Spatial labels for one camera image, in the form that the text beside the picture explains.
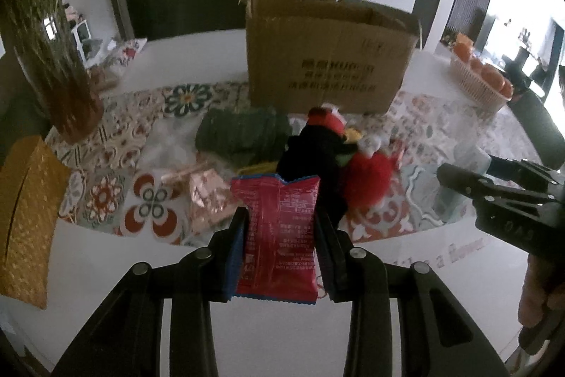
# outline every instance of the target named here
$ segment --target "red snack package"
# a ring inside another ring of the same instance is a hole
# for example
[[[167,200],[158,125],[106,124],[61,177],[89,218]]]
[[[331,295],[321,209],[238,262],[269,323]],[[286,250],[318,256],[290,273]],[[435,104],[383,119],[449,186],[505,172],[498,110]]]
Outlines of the red snack package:
[[[279,176],[232,180],[250,221],[237,294],[315,304],[314,208],[320,178],[285,182]]]

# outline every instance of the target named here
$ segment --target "fruit basket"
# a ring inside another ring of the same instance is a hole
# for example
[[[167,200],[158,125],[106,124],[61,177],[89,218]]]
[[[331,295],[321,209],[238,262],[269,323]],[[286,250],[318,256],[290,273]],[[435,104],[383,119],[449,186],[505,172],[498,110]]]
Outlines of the fruit basket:
[[[493,89],[455,54],[451,55],[450,73],[463,91],[486,111],[498,112],[510,101],[510,98]]]

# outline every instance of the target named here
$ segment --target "patterned placemat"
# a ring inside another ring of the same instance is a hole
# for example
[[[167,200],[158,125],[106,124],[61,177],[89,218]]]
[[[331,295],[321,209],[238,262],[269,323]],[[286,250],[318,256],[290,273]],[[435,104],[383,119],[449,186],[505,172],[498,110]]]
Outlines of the patterned placemat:
[[[46,138],[73,168],[60,218],[115,235],[201,246],[209,235],[192,235],[188,199],[160,185],[163,168],[192,163],[196,131],[208,107],[249,106],[247,83],[182,84],[103,100],[97,130],[76,145],[53,128]],[[402,165],[381,203],[351,210],[341,222],[354,242],[430,229],[442,222],[429,213],[437,188],[435,171],[453,161],[454,147],[468,142],[499,157],[539,161],[513,114],[490,114],[456,101],[400,91],[385,115],[346,115],[349,125],[406,145]],[[463,207],[461,215],[473,213]]]

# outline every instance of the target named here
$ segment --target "table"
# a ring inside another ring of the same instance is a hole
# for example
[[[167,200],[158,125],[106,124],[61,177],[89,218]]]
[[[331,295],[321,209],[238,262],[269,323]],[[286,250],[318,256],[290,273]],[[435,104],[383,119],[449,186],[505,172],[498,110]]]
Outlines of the table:
[[[410,66],[413,74],[427,73],[423,74],[427,80],[435,68],[426,65],[425,59],[420,60],[422,66],[414,62]],[[434,65],[436,71],[441,68]],[[176,77],[165,83],[178,82]],[[146,260],[153,267],[175,263],[206,243],[206,236],[187,235],[182,197],[160,203],[166,217],[160,216],[159,222],[146,216],[136,232],[126,223],[127,211],[139,217],[144,203],[143,196],[136,194],[136,184],[149,184],[156,195],[163,168],[195,159],[186,140],[193,140],[206,107],[248,104],[244,83],[202,85],[206,76],[198,77],[187,82],[199,84],[177,88],[178,98],[173,85],[104,98],[106,111],[99,129],[79,145],[66,146],[56,134],[47,139],[64,163],[81,167],[73,172],[61,204],[50,259],[48,307],[39,311],[12,299],[0,301],[18,336],[47,369],[53,368],[134,263]],[[419,87],[421,75],[414,78],[407,73],[406,77],[403,88]],[[351,213],[342,221],[344,228],[356,244],[385,262],[408,266],[415,260],[430,261],[496,350],[508,357],[519,331],[516,311],[525,254],[475,229],[470,208],[459,222],[447,226],[436,228],[432,221],[422,219],[418,205],[425,171],[419,167],[452,160],[453,147],[462,139],[474,140],[492,154],[539,160],[518,122],[509,111],[491,118],[457,95],[447,100],[406,91],[397,95],[387,116],[348,116],[348,120],[404,139],[408,153],[385,201],[373,210]],[[85,194],[92,197],[102,189],[113,205],[96,206],[94,201],[89,205],[92,200],[84,199]],[[159,233],[160,226],[174,221],[173,215],[176,224]],[[331,303],[321,284],[315,307],[241,298],[227,305],[213,304],[220,375],[341,375],[349,311],[347,304]],[[162,351],[167,349],[164,328]],[[238,331],[242,330],[252,331],[252,339],[241,341]],[[163,359],[164,373],[166,367]]]

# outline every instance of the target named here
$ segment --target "human hand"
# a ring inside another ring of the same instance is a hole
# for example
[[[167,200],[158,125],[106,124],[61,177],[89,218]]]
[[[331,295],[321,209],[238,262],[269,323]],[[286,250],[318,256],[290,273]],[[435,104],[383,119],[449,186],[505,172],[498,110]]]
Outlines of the human hand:
[[[565,310],[565,282],[550,292],[545,288],[554,271],[555,264],[531,254],[528,256],[528,270],[518,307],[518,321],[527,328],[533,328],[541,321],[546,303],[552,310]]]

